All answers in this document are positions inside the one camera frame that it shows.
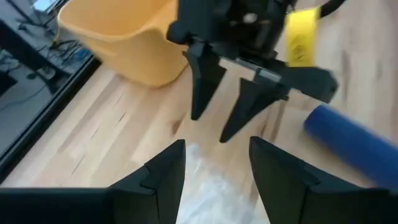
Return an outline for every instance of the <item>white plastic bag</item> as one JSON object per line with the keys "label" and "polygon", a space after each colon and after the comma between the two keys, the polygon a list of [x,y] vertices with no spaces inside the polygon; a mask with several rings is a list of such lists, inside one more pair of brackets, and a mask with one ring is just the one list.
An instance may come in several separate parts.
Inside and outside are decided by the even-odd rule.
{"label": "white plastic bag", "polygon": [[178,224],[269,223],[257,217],[254,206],[200,155],[197,145],[187,147],[185,183]]}

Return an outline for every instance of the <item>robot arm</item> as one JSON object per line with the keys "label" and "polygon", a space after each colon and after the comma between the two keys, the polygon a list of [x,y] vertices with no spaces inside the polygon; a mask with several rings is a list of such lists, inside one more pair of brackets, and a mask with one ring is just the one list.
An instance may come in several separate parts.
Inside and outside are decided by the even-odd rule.
{"label": "robot arm", "polygon": [[[330,0],[320,9],[327,16],[345,0]],[[229,140],[260,111],[287,100],[291,88],[329,103],[338,88],[331,72],[292,68],[276,60],[274,50],[287,13],[297,0],[179,0],[178,16],[167,32],[169,41],[188,45],[184,53],[193,73],[192,114],[199,119],[220,84],[225,69],[220,58],[255,68],[253,81],[241,80],[239,98],[221,135]]]}

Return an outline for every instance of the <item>yellow plastic bucket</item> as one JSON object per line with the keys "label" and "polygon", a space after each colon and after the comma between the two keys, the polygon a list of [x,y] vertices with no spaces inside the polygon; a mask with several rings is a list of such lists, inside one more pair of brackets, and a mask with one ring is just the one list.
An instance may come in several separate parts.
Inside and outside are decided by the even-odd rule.
{"label": "yellow plastic bucket", "polygon": [[162,86],[187,64],[185,47],[165,38],[176,12],[177,0],[72,0],[62,7],[58,23],[121,75]]}

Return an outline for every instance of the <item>yellow label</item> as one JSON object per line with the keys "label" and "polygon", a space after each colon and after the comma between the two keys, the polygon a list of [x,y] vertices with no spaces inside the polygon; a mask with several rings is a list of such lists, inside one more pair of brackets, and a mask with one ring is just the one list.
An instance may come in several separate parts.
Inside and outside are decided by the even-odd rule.
{"label": "yellow label", "polygon": [[315,34],[319,8],[294,11],[287,15],[287,65],[313,67],[315,64]]}

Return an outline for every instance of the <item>blue cylinder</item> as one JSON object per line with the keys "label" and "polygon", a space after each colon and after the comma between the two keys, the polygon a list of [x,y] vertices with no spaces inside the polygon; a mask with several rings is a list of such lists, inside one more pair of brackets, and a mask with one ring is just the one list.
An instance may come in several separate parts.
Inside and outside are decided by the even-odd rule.
{"label": "blue cylinder", "polygon": [[398,148],[325,105],[304,122],[304,130],[380,187],[398,189]]}

